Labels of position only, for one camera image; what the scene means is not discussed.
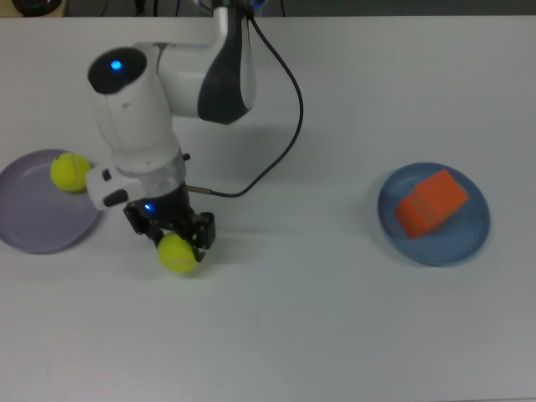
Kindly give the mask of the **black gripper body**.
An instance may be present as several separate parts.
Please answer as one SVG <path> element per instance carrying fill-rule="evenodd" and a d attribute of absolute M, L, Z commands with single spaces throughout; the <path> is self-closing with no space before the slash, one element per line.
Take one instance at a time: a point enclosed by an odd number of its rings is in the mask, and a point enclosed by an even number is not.
<path fill-rule="evenodd" d="M 161 197 L 142 200 L 142 217 L 147 221 L 147 233 L 159 229 L 172 230 L 179 234 L 193 233 L 193 210 L 188 191 L 177 188 Z"/>

